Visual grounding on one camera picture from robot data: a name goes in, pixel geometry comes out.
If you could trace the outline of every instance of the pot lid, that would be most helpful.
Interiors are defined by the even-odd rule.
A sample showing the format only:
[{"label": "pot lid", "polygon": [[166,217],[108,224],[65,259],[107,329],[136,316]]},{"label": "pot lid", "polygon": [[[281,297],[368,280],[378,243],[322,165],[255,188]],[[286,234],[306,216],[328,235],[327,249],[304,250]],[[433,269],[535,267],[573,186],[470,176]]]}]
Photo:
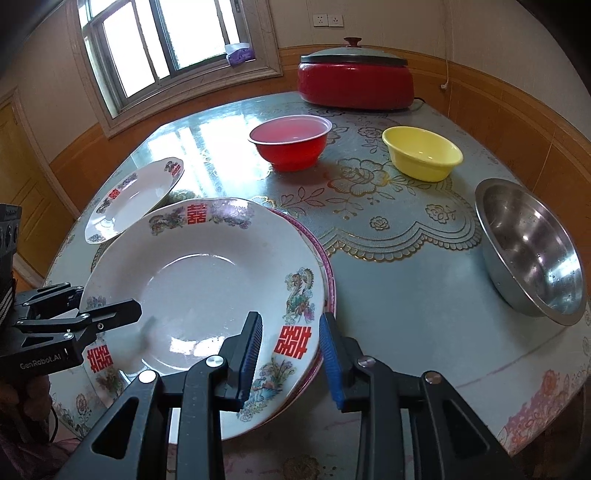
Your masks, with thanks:
[{"label": "pot lid", "polygon": [[408,65],[406,59],[386,53],[375,48],[359,47],[359,37],[345,37],[349,43],[346,47],[327,48],[301,57],[302,63],[362,63],[370,65],[386,65],[403,67]]}]

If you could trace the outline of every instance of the white porcelain plate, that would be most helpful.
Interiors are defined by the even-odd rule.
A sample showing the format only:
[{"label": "white porcelain plate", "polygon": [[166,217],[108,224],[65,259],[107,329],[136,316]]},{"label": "white porcelain plate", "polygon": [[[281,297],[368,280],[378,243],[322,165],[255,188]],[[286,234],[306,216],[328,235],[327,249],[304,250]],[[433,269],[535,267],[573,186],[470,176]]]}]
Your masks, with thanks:
[{"label": "white porcelain plate", "polygon": [[130,298],[142,306],[139,322],[105,332],[85,353],[106,406],[144,369],[167,375],[217,353],[249,311],[260,312],[251,396],[238,414],[222,413],[227,439],[273,416],[306,377],[325,294],[316,257],[285,219],[247,200],[193,199],[152,212],[117,238],[81,305]]},{"label": "white porcelain plate", "polygon": [[100,201],[86,224],[90,244],[119,235],[168,195],[183,174],[183,161],[168,157],[127,175]]}]

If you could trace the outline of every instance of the window frame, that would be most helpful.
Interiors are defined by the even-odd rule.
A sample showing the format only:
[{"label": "window frame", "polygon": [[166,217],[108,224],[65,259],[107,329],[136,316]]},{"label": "window frame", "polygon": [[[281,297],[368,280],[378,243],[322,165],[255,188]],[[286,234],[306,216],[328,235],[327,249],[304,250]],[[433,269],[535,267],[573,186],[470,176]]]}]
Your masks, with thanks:
[{"label": "window frame", "polygon": [[[213,1],[216,5],[218,18],[222,18],[219,1]],[[159,0],[149,0],[149,2],[152,11],[158,12],[158,18],[154,18],[158,37],[161,43],[163,40],[167,42],[167,48],[163,50],[170,75],[163,79],[158,78],[148,53],[144,35],[141,28],[138,28],[142,46],[146,52],[155,82],[127,98],[122,90],[121,83],[113,81],[113,79],[118,78],[118,74],[110,53],[105,54],[106,51],[109,51],[105,50],[109,46],[102,25],[107,18],[127,3],[131,3],[136,23],[139,24],[135,0],[116,0],[84,27],[81,27],[80,24],[78,1],[66,1],[67,26],[76,65],[90,103],[108,138],[159,111],[191,98],[228,86],[282,75],[267,0],[231,0],[230,2],[238,34],[240,38],[247,35],[247,38],[250,39],[250,44],[256,54],[255,60],[236,67],[230,67],[225,54],[221,54],[179,70],[175,69],[177,66],[176,59],[173,56],[170,39],[166,35],[164,17],[159,9],[160,2]],[[223,27],[222,35],[228,41],[228,33]],[[105,84],[102,89],[90,63],[84,40],[85,36],[91,38],[89,42],[92,49],[91,54],[101,69],[99,73],[100,81]],[[109,92],[109,99],[103,97],[102,90],[105,89]]]}]

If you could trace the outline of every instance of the lid knob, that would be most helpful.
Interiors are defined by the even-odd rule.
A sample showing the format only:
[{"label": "lid knob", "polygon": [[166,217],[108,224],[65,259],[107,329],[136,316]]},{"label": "lid knob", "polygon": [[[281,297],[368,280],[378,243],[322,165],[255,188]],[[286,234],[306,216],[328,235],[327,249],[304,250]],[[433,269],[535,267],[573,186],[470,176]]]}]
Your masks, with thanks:
[{"label": "lid knob", "polygon": [[361,37],[345,37],[343,40],[349,44],[348,47],[359,47],[357,43],[361,41]]}]

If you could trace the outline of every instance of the window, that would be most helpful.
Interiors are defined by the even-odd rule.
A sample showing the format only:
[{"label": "window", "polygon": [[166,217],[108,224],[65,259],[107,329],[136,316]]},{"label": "window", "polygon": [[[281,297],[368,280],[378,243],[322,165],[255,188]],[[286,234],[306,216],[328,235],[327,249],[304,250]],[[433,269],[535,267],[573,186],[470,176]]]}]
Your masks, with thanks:
[{"label": "window", "polygon": [[116,113],[248,42],[238,1],[78,0],[87,53]]},{"label": "window", "polygon": [[[266,0],[70,0],[67,12],[108,137],[188,98],[281,74]],[[256,60],[230,67],[225,46],[240,42]]]}]

